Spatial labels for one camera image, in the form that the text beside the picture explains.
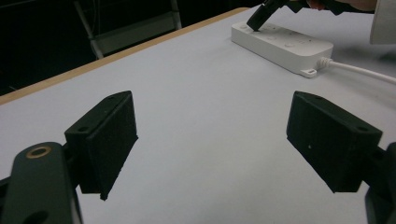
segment table surface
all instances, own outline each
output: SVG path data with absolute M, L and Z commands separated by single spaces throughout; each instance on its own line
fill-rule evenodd
M 287 141 L 291 99 L 327 98 L 382 130 L 386 148 L 396 140 L 395 86 L 340 69 L 307 79 L 241 48 L 231 26 L 254 10 L 7 96 L 0 178 L 18 152 L 64 144 L 101 99 L 131 90 L 139 140 L 105 203 L 78 194 L 85 223 L 366 223 L 367 186 L 333 194 Z M 369 45 L 372 19 L 284 7 L 269 22 L 334 43 L 337 62 L 395 77 L 396 47 Z

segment white power strip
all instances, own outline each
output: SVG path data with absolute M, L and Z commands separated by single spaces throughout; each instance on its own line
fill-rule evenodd
M 265 23 L 259 32 L 249 28 L 245 21 L 234 24 L 231 40 L 304 77 L 314 77 L 318 61 L 332 56 L 332 43 L 271 23 Z

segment cable strain relief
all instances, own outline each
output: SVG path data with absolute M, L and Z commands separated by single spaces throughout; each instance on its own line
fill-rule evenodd
M 331 62 L 332 59 L 321 57 L 318 61 L 318 69 L 329 67 Z

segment person's hand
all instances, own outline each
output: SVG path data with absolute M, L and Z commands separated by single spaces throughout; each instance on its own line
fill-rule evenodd
M 375 10 L 376 0 L 337 0 L 338 2 L 350 4 L 352 7 L 362 11 Z M 306 0 L 311 8 L 322 10 L 325 6 L 319 0 Z

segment power cord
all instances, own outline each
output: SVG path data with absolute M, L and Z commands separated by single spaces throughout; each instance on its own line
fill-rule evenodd
M 362 75 L 365 75 L 367 77 L 374 77 L 383 81 L 386 81 L 388 83 L 396 85 L 396 78 L 395 77 L 390 77 L 386 76 L 377 72 L 373 72 L 364 68 L 359 68 L 356 66 L 352 66 L 349 64 L 344 64 L 344 63 L 336 63 L 330 58 L 321 58 L 318 61 L 318 68 L 326 68 L 326 67 L 337 67 L 337 68 L 342 68 L 347 71 L 355 72 L 355 73 L 360 73 Z

